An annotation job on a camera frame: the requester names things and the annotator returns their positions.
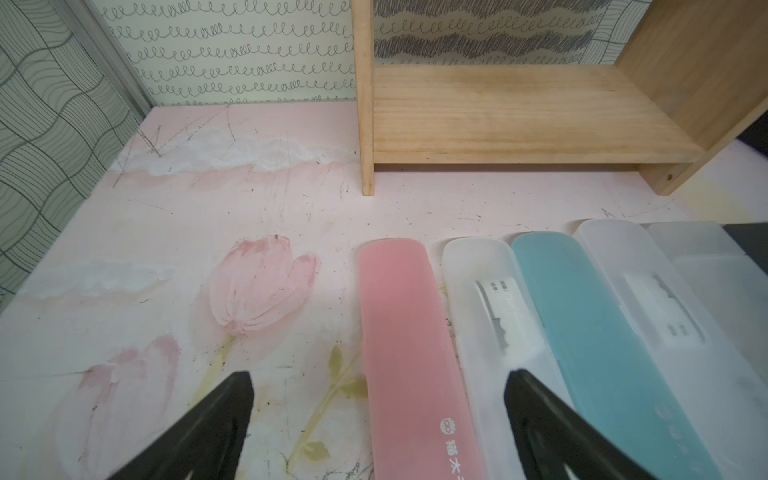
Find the wooden shelf board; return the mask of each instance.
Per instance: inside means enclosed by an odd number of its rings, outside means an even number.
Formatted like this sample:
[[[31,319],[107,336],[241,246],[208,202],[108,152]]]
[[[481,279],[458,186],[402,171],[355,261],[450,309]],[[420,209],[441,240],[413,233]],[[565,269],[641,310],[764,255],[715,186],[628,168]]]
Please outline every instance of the wooden shelf board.
[[[703,150],[612,65],[377,65],[373,160],[679,164]]]

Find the black object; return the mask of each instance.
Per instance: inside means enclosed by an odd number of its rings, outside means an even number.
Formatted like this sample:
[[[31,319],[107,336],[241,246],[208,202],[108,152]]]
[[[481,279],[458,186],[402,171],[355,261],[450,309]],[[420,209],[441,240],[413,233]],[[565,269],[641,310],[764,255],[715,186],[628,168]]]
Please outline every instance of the black object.
[[[250,374],[235,372],[109,480],[233,480],[252,408]]]
[[[768,223],[733,223],[723,228],[768,274]]]
[[[739,135],[739,140],[759,151],[763,155],[768,155],[768,112],[764,113],[755,123],[746,128]]]
[[[590,480],[654,480],[528,370],[509,374],[504,391],[528,480],[569,480],[565,465]]]

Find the pink toothbrush case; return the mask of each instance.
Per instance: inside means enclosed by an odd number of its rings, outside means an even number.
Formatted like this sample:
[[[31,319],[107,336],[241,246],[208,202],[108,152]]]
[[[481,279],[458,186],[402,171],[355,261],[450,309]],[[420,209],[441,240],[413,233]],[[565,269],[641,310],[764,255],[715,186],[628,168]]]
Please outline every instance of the pink toothbrush case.
[[[485,480],[424,246],[369,243],[358,270],[376,480]]]

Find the wavy line pattern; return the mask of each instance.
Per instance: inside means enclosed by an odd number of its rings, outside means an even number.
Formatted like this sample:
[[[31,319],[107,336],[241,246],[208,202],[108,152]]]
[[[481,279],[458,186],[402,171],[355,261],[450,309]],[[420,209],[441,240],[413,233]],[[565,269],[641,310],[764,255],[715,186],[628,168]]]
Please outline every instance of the wavy line pattern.
[[[583,13],[604,8],[609,3],[611,0],[376,0],[373,2],[373,14],[387,18],[408,12],[437,17],[450,12],[466,12],[480,19],[509,10],[526,17],[535,17],[553,8]]]
[[[92,1],[160,105],[355,97],[351,0]],[[613,63],[647,1],[375,0],[376,60]]]
[[[0,311],[137,122],[47,0],[0,2]]]
[[[591,39],[592,31],[576,36],[547,31],[528,38],[515,37],[502,32],[483,40],[472,40],[458,33],[443,35],[433,40],[425,40],[413,35],[400,35],[387,40],[376,40],[374,51],[378,58],[391,58],[398,53],[433,58],[447,52],[456,52],[462,57],[474,60],[489,52],[502,53],[510,57],[520,57],[534,50],[568,53],[586,47]]]

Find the label sticker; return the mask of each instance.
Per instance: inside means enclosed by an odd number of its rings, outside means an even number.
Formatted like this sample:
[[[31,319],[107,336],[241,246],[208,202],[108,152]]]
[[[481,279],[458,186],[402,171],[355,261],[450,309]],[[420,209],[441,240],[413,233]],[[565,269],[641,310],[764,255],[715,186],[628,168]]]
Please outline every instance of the label sticker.
[[[514,278],[475,282],[502,355],[519,364],[544,349],[537,320]]]
[[[630,291],[662,345],[698,346],[704,333],[658,275],[625,273]]]

